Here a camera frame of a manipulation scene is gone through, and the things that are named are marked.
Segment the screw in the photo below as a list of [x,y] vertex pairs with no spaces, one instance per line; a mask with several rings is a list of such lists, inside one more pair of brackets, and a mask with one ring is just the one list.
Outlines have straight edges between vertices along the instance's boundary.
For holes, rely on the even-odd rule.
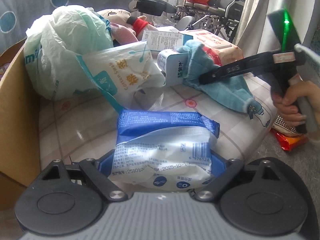
[[120,190],[115,190],[115,191],[112,191],[109,196],[112,198],[112,199],[121,199],[121,198],[124,198],[125,196],[125,193],[123,191],[120,191]]
[[198,197],[201,199],[209,199],[213,197],[213,194],[210,191],[204,190],[198,193]]

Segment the pink cloth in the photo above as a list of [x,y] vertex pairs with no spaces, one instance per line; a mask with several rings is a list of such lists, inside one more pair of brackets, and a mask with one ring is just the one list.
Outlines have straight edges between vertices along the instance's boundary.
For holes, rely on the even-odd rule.
[[116,39],[120,45],[138,42],[136,36],[125,26],[110,23],[111,36]]

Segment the finger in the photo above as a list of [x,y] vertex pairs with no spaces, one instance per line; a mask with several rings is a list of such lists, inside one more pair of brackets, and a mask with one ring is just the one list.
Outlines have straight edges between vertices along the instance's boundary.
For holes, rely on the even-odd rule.
[[283,120],[289,122],[301,122],[307,118],[306,115],[303,114],[283,114],[279,113]]
[[276,104],[282,103],[282,97],[278,93],[271,93],[271,98],[273,103],[276,103]]
[[297,100],[298,97],[310,96],[312,93],[318,90],[318,87],[311,81],[299,82],[290,86],[282,100],[285,106],[291,105]]
[[305,124],[306,122],[305,121],[301,121],[301,122],[290,122],[290,121],[285,121],[284,120],[284,123],[289,126],[289,127],[295,127],[295,126],[298,126],[298,125],[301,125],[301,124]]
[[282,114],[297,114],[298,108],[296,106],[284,106],[283,104],[274,104],[276,108],[282,113]]

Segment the gray floor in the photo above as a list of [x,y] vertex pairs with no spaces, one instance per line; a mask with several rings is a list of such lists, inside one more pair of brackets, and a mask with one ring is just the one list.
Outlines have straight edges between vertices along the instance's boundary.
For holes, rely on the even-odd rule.
[[320,222],[320,149],[312,144],[301,145],[291,152],[285,152],[279,146],[276,138],[269,133],[263,140],[258,150],[248,162],[263,158],[275,157],[283,161],[298,173],[309,189]]
[[[273,134],[269,133],[259,149],[248,162],[262,158],[275,157],[291,166],[303,179],[313,198],[318,221],[320,221],[320,150],[307,143],[292,150],[283,151]],[[22,231],[15,220],[13,209],[0,212],[0,240],[13,240],[21,236]]]

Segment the human hand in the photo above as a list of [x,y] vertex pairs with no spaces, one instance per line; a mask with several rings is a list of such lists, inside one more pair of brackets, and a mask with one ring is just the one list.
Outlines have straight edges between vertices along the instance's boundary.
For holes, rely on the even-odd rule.
[[320,88],[311,81],[299,82],[290,86],[282,98],[279,94],[271,93],[274,106],[286,125],[293,127],[305,123],[305,115],[298,113],[298,108],[292,105],[298,97],[307,97],[313,108],[315,118],[320,124]]

